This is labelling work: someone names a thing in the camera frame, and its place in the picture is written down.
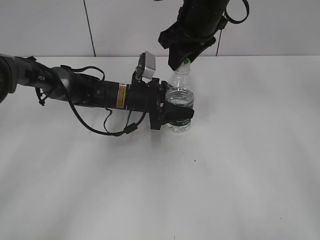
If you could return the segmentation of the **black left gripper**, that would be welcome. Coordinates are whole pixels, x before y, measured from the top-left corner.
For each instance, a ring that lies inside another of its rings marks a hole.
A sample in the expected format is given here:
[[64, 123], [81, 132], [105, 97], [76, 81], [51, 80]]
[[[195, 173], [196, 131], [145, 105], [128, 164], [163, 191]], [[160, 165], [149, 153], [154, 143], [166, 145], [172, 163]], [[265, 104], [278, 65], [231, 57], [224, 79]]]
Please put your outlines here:
[[132, 78], [127, 93], [127, 110], [142, 112], [142, 116], [135, 124], [139, 126], [146, 115], [149, 115], [150, 128], [160, 130], [163, 123], [190, 120], [195, 111], [192, 108], [165, 103], [166, 92], [173, 87], [167, 81], [152, 78], [149, 82]]

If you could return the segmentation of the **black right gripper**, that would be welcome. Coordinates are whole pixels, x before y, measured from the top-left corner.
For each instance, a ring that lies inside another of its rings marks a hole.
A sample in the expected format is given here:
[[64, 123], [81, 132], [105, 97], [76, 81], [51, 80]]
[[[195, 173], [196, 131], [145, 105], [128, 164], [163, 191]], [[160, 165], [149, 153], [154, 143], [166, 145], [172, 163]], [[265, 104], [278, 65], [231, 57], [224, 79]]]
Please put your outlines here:
[[158, 42], [169, 48], [168, 65], [175, 71], [185, 59], [191, 63], [215, 44], [216, 21], [176, 21], [159, 34]]

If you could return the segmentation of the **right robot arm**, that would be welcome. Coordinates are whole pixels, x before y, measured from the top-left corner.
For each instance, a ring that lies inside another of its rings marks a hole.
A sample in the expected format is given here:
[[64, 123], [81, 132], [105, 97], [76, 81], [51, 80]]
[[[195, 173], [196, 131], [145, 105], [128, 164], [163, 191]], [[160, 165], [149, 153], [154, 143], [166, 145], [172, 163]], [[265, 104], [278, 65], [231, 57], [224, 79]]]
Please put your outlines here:
[[193, 62], [216, 42], [215, 34], [228, 0], [184, 0], [176, 22], [162, 31], [158, 42], [169, 49], [168, 65], [177, 70], [185, 59]]

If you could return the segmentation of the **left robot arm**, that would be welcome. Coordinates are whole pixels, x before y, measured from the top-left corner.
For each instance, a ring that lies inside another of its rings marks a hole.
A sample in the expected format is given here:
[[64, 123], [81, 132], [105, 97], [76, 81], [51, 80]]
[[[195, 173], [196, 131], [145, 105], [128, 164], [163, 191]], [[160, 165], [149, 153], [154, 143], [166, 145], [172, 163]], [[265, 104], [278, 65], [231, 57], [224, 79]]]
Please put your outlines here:
[[[135, 131], [145, 115], [149, 115], [150, 128], [160, 130], [161, 126], [178, 120], [192, 119], [194, 110], [170, 103], [166, 100], [168, 83], [154, 78], [156, 58], [148, 51], [143, 52], [132, 74], [130, 84], [106, 81], [85, 74], [89, 66], [71, 68], [67, 65], [49, 68], [33, 56], [0, 56], [0, 99], [16, 91], [17, 85], [35, 89], [38, 102], [45, 105], [46, 99], [68, 102], [71, 110], [88, 130], [104, 136], [121, 136]], [[127, 123], [122, 131], [96, 130], [85, 123], [76, 107], [104, 108], [141, 112], [138, 122]]]

